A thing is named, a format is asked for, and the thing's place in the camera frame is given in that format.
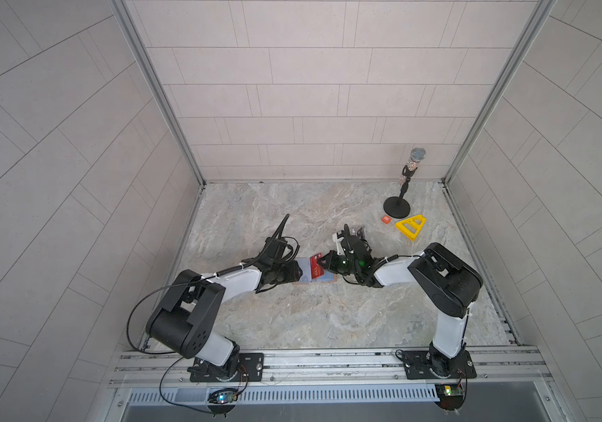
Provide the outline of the dark red card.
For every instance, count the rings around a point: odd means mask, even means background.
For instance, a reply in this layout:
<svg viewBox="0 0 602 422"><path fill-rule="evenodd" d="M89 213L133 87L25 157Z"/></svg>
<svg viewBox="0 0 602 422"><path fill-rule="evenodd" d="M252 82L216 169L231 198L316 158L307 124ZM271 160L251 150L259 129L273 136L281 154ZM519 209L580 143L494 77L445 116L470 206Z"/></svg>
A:
<svg viewBox="0 0 602 422"><path fill-rule="evenodd" d="M311 256L311 279L317 280L325 274L325 269L320 265L319 260L323 257L322 253Z"/></svg>

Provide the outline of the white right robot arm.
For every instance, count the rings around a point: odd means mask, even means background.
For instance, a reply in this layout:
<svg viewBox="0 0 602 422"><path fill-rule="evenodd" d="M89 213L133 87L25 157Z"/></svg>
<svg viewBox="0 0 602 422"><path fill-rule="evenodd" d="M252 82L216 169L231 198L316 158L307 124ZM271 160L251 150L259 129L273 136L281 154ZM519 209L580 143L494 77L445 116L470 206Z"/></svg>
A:
<svg viewBox="0 0 602 422"><path fill-rule="evenodd" d="M478 272L439 243L429 244L411 256L392 255L375 258L360 230L350 228L334 234L339 249L318 259L323 269L356 284L385 288L395 284L418 283L438 309L435 334L429 346L429 362L441 375L464 351L464 335L469 314L484 282Z"/></svg>

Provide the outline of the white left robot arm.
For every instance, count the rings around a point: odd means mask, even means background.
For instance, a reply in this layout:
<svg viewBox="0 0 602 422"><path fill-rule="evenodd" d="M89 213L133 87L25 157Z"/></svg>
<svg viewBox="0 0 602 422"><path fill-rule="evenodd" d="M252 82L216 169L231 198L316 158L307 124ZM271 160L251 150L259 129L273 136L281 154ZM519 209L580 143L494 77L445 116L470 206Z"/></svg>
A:
<svg viewBox="0 0 602 422"><path fill-rule="evenodd" d="M239 362L239 346L216 333L214 324L223 302L244 293L261 293L299 281L300 246L293 237L269 237L259 254L234 267L203 276L181 272L151 313L145 331L184 358L198 358L227 373Z"/></svg>

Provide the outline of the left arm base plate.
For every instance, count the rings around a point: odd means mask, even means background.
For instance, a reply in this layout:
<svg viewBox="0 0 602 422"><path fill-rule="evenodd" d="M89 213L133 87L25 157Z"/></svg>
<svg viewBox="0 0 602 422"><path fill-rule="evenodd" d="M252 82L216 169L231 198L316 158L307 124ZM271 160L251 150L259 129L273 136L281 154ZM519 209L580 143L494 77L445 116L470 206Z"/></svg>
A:
<svg viewBox="0 0 602 422"><path fill-rule="evenodd" d="M264 366L264 353L238 353L227 360L225 365L195 358L188 369L191 383L228 383L237 381L260 382Z"/></svg>

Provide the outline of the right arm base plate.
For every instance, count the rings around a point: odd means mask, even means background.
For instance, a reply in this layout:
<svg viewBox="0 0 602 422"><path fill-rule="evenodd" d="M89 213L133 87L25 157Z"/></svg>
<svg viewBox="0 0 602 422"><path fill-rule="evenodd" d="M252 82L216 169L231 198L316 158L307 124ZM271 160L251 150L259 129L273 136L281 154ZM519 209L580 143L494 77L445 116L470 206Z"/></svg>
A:
<svg viewBox="0 0 602 422"><path fill-rule="evenodd" d="M408 380L477 377L471 355L465 348L454 358L448 358L433 347L425 351L399 349L395 356L403 363Z"/></svg>

